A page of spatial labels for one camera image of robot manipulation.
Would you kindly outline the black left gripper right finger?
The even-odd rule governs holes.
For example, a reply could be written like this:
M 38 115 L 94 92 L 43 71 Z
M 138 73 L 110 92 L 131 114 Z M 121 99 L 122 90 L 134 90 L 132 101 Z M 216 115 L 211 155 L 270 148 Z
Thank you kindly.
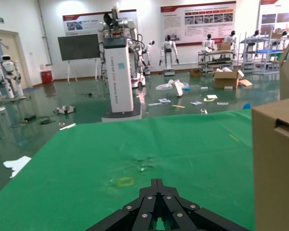
M 162 218 L 165 225 L 172 222 L 170 229 L 180 231 L 246 231 L 247 229 L 182 198 L 176 188 L 163 184 L 157 179 L 158 194 L 165 203 Z

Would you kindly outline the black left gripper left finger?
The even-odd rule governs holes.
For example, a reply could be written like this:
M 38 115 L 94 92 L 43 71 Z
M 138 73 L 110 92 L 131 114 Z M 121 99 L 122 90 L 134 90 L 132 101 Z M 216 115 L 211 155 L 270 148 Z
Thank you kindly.
M 154 213 L 158 194 L 158 179 L 152 179 L 149 187 L 141 188 L 139 196 L 121 209 L 105 217 L 89 231 L 131 231 L 138 218 L 150 220 Z

